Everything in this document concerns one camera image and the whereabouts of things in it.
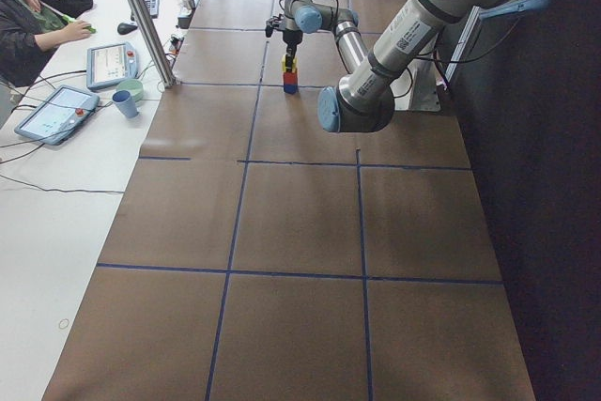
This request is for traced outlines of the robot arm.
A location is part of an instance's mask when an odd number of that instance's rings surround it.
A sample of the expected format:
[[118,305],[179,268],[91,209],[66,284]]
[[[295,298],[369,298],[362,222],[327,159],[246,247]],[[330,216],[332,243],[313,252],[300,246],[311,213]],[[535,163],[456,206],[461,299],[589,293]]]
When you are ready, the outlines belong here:
[[352,16],[339,13],[333,29],[348,74],[323,88],[317,114],[329,132],[374,132],[386,127],[395,101],[390,89],[409,63],[447,24],[473,8],[494,14],[520,14],[545,8],[550,0],[408,0],[385,27],[372,49],[365,49]]
[[342,8],[338,0],[324,5],[315,0],[282,0],[282,13],[277,17],[276,29],[283,34],[286,45],[283,73],[297,70],[296,53],[305,35],[331,32],[334,44],[347,73],[352,73],[365,59],[368,50],[359,32],[358,15]]

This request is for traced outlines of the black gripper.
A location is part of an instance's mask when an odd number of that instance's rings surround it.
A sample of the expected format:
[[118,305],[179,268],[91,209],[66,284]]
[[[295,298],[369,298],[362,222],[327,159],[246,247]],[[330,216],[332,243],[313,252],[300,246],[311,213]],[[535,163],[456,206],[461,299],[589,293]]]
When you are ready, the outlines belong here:
[[296,69],[296,52],[298,45],[301,44],[301,31],[299,29],[291,29],[285,27],[282,33],[284,43],[286,44],[284,54],[284,69]]

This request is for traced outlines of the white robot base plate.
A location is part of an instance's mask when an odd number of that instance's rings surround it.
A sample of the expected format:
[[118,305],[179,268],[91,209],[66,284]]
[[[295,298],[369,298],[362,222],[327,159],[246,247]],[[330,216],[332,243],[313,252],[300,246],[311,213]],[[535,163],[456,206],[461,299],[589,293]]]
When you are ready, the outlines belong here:
[[414,60],[391,83],[396,111],[438,112],[437,71],[430,61]]

